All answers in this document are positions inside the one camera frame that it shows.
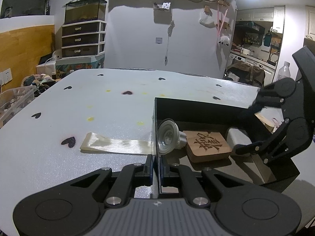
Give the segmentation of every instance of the electrical cord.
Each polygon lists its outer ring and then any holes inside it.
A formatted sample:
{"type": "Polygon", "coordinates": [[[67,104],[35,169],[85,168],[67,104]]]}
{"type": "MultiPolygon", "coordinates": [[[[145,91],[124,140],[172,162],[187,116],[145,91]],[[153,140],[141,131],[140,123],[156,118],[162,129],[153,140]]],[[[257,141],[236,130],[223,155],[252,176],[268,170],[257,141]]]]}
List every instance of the electrical cord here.
{"type": "Polygon", "coordinates": [[[165,54],[165,61],[164,61],[165,66],[167,65],[167,62],[168,62],[167,55],[169,52],[170,37],[172,36],[174,27],[175,27],[175,23],[174,23],[174,20],[172,20],[170,26],[167,29],[167,45],[166,45],[166,54],[165,54]]]}

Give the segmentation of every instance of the black robotic claw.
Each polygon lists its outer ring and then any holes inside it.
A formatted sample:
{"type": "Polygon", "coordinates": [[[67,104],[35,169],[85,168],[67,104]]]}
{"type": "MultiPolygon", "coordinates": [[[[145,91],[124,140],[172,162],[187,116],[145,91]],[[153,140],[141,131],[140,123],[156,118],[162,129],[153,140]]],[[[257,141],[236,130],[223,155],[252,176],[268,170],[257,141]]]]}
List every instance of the black robotic claw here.
{"type": "Polygon", "coordinates": [[[261,88],[253,105],[240,116],[243,120],[269,106],[281,108],[284,122],[268,139],[236,146],[236,154],[259,154],[269,165],[278,159],[291,158],[310,146],[315,120],[315,57],[304,47],[293,58],[300,77],[296,81],[284,78],[261,88]]]}

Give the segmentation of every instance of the wall switch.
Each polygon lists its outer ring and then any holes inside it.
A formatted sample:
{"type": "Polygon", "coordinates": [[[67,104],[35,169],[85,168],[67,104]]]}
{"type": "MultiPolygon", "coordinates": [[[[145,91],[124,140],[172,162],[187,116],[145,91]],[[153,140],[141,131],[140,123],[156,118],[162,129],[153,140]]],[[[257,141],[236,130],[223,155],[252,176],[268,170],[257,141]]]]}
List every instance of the wall switch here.
{"type": "Polygon", "coordinates": [[[4,85],[3,73],[0,73],[0,86],[4,85]]]}
{"type": "Polygon", "coordinates": [[[3,78],[4,78],[4,84],[7,84],[9,81],[12,80],[12,73],[11,73],[10,68],[3,71],[2,74],[3,74],[3,78]]]}

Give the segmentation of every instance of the plush toy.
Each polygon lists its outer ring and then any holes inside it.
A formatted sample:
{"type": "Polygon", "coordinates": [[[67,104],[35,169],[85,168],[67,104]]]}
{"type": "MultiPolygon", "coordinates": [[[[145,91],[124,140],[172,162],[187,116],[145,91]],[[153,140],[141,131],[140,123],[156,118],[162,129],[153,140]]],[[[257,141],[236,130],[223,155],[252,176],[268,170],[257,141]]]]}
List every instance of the plush toy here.
{"type": "Polygon", "coordinates": [[[230,45],[230,38],[226,35],[221,36],[219,44],[223,44],[223,45],[230,45]]]}

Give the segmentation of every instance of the plastic bottle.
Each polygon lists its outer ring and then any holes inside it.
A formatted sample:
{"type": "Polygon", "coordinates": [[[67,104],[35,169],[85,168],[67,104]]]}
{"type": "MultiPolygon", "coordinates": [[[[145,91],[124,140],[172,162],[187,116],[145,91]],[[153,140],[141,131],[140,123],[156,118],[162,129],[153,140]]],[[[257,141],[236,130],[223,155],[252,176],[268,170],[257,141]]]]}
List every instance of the plastic bottle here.
{"type": "Polygon", "coordinates": [[[285,61],[284,62],[284,66],[281,67],[279,69],[279,72],[278,72],[278,76],[277,76],[277,81],[285,78],[285,77],[290,77],[291,74],[290,74],[290,70],[289,70],[289,66],[290,66],[290,63],[285,61]]]}

